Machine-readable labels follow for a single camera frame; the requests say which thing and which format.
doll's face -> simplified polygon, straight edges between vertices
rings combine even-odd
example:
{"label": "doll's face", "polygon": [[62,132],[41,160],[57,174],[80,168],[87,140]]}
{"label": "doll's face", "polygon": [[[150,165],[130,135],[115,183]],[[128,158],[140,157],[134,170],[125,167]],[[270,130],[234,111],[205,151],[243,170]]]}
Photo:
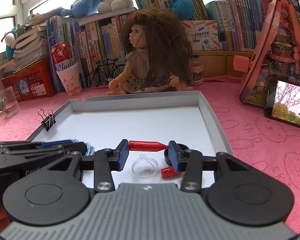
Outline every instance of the doll's face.
{"label": "doll's face", "polygon": [[146,34],[144,32],[144,26],[133,25],[131,27],[131,33],[129,37],[130,43],[134,48],[144,49],[147,46]]}

red bullet-shaped object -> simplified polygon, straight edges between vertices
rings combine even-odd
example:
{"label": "red bullet-shaped object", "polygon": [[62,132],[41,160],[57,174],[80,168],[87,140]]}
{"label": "red bullet-shaped object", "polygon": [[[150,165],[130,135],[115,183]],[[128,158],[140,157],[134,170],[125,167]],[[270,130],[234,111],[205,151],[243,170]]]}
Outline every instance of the red bullet-shaped object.
{"label": "red bullet-shaped object", "polygon": [[159,152],[167,148],[167,145],[159,142],[129,141],[130,151]]}
{"label": "red bullet-shaped object", "polygon": [[163,179],[170,178],[170,177],[176,177],[176,176],[180,176],[180,175],[181,175],[181,172],[175,172],[172,166],[161,169],[161,176]]}

smartphone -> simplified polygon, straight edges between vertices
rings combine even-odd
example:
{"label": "smartphone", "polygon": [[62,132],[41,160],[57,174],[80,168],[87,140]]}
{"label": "smartphone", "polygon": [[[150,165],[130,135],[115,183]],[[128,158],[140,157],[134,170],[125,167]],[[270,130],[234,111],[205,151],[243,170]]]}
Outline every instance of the smartphone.
{"label": "smartphone", "polygon": [[265,116],[300,127],[300,85],[273,79],[269,81],[267,91]]}

red plastic basket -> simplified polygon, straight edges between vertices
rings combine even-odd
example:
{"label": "red plastic basket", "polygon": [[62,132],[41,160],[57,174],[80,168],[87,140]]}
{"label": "red plastic basket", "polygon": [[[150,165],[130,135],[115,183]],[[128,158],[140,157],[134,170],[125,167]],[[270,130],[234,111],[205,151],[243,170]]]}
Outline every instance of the red plastic basket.
{"label": "red plastic basket", "polygon": [[2,82],[5,88],[13,87],[18,102],[52,97],[56,94],[48,59],[13,76],[3,78]]}

pink bag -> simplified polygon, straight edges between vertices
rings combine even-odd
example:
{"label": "pink bag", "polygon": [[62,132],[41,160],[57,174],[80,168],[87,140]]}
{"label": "pink bag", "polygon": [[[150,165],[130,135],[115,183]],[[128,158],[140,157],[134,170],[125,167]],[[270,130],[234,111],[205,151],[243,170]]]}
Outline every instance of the pink bag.
{"label": "pink bag", "polygon": [[266,103],[271,77],[300,84],[300,24],[291,0],[273,0],[254,54],[234,57],[234,69],[245,72],[240,100],[257,106]]}

